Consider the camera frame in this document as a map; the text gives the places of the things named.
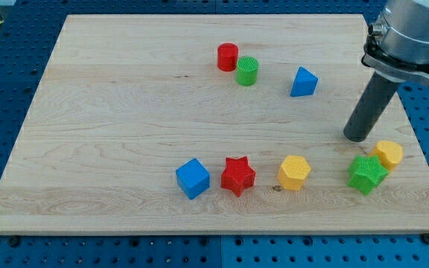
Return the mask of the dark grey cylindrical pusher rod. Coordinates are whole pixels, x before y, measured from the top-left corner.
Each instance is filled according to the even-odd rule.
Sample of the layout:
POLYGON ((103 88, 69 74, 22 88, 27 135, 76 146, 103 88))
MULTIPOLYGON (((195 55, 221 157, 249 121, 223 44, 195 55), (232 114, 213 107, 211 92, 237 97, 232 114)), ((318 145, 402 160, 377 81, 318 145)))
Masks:
POLYGON ((400 85, 399 79, 375 72, 343 129, 344 136, 350 141, 364 141, 400 85))

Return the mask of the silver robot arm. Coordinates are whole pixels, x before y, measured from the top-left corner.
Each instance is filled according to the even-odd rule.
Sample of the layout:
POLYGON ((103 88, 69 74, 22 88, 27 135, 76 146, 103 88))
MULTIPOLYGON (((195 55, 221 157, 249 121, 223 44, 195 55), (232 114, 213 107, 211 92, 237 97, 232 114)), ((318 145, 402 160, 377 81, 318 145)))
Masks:
POLYGON ((429 86, 429 0, 389 0, 368 26, 361 62, 374 70, 343 134, 366 139, 399 86, 429 86))

